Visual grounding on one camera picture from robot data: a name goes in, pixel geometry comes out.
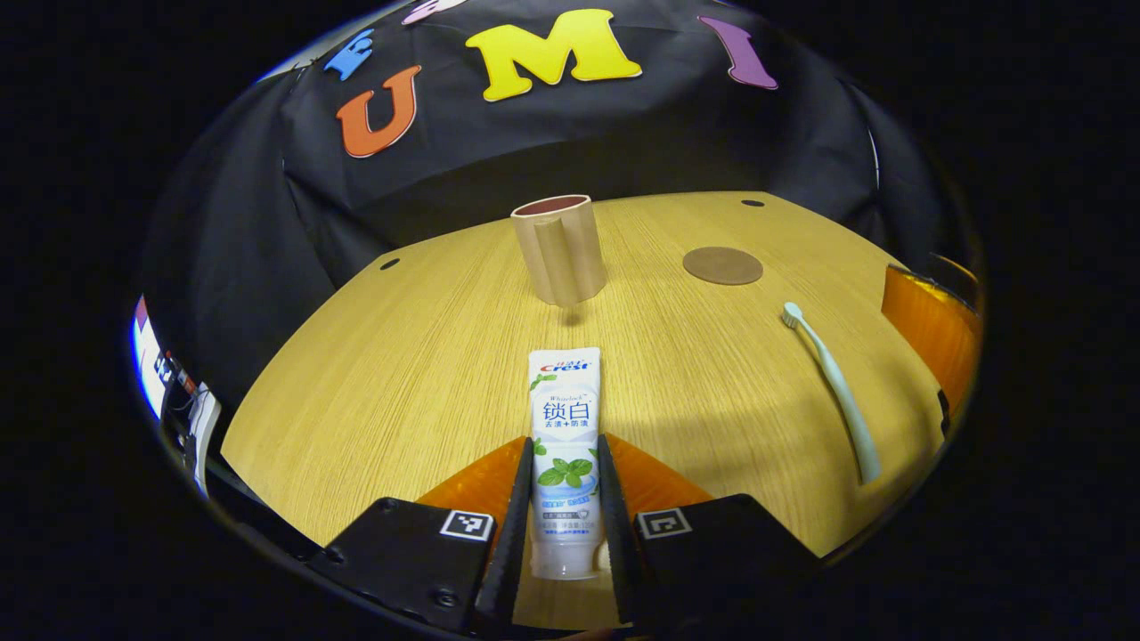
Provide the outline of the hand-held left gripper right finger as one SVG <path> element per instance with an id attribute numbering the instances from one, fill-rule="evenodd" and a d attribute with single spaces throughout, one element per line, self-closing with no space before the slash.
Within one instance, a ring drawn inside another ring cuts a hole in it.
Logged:
<path id="1" fill-rule="evenodd" d="M 616 435 L 598 438 L 616 609 L 634 628 L 762 628 L 822 561 L 744 492 L 712 498 Z"/>

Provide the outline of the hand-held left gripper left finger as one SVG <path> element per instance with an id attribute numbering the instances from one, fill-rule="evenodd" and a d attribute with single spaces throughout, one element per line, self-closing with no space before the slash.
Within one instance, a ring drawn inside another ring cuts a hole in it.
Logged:
<path id="1" fill-rule="evenodd" d="M 521 435 L 420 500 L 375 500 L 308 568 L 425 636 L 502 636 L 524 563 L 531 466 Z"/>

